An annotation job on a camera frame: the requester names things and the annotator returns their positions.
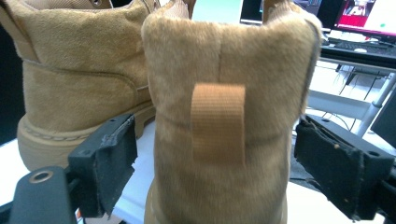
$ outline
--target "black bracket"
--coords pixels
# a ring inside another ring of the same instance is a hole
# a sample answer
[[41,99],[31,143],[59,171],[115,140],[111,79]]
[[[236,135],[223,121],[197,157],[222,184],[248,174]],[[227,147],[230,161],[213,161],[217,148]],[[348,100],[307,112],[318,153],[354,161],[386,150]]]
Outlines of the black bracket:
[[317,116],[302,118],[296,132],[294,157],[341,212],[352,220],[381,213],[396,223],[393,156]]
[[134,116],[105,122],[69,154],[69,167],[44,167],[24,176],[12,203],[0,207],[0,223],[77,223],[111,214],[134,172]]

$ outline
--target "nylon pull tab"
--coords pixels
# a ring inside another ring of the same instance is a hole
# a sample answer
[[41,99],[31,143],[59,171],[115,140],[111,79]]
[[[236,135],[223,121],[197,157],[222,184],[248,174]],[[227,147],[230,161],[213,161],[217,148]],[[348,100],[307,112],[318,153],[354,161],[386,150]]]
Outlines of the nylon pull tab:
[[194,161],[245,166],[245,86],[196,84],[191,128]]

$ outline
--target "rubber sole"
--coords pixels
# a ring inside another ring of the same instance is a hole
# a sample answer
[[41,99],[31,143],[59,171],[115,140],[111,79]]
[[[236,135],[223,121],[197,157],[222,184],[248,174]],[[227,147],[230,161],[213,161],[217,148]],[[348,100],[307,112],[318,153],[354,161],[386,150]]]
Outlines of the rubber sole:
[[[154,119],[155,108],[152,102],[149,102],[126,113],[134,114],[134,131],[138,138],[142,136],[145,124]],[[75,132],[49,132],[35,127],[25,115],[18,124],[17,132],[23,163],[30,171],[50,165],[65,168],[68,165],[69,153],[99,127],[100,125]]]

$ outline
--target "computer monitor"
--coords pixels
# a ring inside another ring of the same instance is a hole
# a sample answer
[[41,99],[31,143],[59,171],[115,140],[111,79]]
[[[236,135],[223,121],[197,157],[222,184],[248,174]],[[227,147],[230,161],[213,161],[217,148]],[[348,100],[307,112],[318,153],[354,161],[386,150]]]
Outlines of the computer monitor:
[[343,0],[333,29],[394,43],[395,10],[395,0]]
[[[316,15],[322,23],[322,31],[329,33],[334,27],[339,8],[344,0],[294,0],[294,3]],[[262,0],[243,0],[240,22],[262,24]]]

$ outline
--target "tan suede boot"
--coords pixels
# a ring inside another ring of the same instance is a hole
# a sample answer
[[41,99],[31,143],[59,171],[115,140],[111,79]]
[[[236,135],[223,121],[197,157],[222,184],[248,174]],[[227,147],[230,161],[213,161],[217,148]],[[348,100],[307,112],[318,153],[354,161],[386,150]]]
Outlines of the tan suede boot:
[[319,21],[289,2],[262,27],[166,14],[142,28],[157,110],[145,223],[286,223],[291,129]]
[[154,1],[2,0],[0,22],[23,59],[18,144],[29,170],[65,167],[70,151],[123,113],[142,134],[155,109],[140,31]]

